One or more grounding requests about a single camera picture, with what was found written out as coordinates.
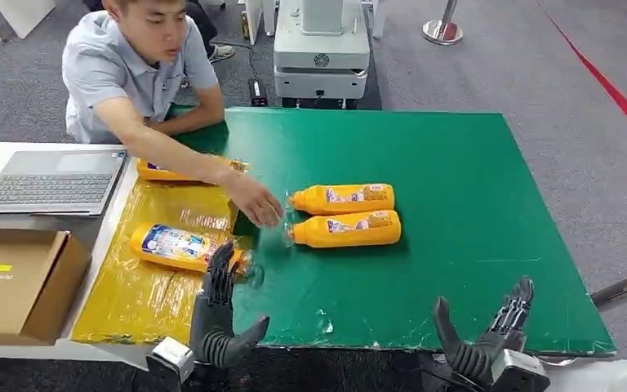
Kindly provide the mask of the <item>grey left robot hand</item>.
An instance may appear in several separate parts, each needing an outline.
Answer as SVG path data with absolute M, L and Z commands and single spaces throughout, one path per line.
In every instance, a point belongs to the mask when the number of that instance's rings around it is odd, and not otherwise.
M 258 318 L 246 331 L 233 330 L 233 287 L 236 265 L 231 242 L 221 244 L 211 256 L 202 286 L 194 298 L 189 348 L 200 363 L 231 368 L 251 353 L 265 337 L 269 316 Z

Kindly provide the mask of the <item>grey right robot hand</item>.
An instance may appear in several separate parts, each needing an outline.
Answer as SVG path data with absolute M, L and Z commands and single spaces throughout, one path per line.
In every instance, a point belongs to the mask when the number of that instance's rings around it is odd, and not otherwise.
M 433 308 L 434 326 L 448 367 L 482 388 L 491 385 L 491 366 L 502 351 L 520 351 L 524 347 L 523 327 L 533 298 L 533 282 L 522 276 L 504 297 L 486 330 L 475 342 L 469 343 L 459 337 L 450 319 L 448 301 L 439 296 Z

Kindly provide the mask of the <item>person's right hand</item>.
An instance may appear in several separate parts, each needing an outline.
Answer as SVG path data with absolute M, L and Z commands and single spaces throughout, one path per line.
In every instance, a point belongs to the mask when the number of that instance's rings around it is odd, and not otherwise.
M 283 218 L 281 203 L 249 175 L 230 169 L 220 177 L 218 184 L 256 226 L 272 227 Z

